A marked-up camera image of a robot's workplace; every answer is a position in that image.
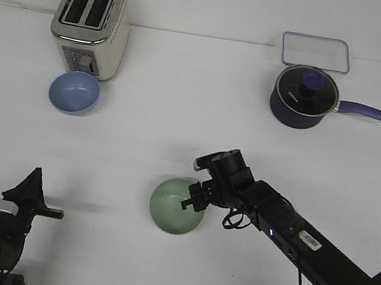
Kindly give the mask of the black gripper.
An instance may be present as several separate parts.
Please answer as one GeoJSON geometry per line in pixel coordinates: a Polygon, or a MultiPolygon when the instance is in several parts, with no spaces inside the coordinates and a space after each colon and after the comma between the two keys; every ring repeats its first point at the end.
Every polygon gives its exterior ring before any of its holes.
{"type": "Polygon", "coordinates": [[[241,191],[255,181],[240,150],[225,151],[212,159],[210,168],[206,170],[211,179],[189,186],[190,198],[180,202],[183,210],[190,205],[194,212],[205,210],[209,204],[237,210],[246,206],[241,191]]]}
{"type": "Polygon", "coordinates": [[[37,215],[56,220],[64,218],[63,210],[45,204],[42,174],[42,168],[37,167],[20,184],[2,192],[3,200],[14,203],[18,209],[16,215],[0,212],[0,231],[26,235],[37,215]]]}

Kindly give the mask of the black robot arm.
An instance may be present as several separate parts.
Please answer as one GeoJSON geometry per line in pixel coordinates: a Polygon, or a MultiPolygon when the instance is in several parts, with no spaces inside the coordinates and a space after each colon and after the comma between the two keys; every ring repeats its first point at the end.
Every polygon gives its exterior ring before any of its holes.
{"type": "Polygon", "coordinates": [[[45,204],[43,175],[35,168],[20,184],[2,192],[0,198],[0,285],[25,285],[24,276],[13,270],[23,253],[26,236],[33,219],[44,216],[56,220],[64,218],[61,209],[45,204]]]}
{"type": "Polygon", "coordinates": [[[381,285],[381,272],[369,277],[307,220],[273,187],[255,180],[238,149],[211,153],[194,161],[210,180],[189,187],[182,208],[196,212],[214,205],[244,214],[264,232],[312,285],[381,285]]]}

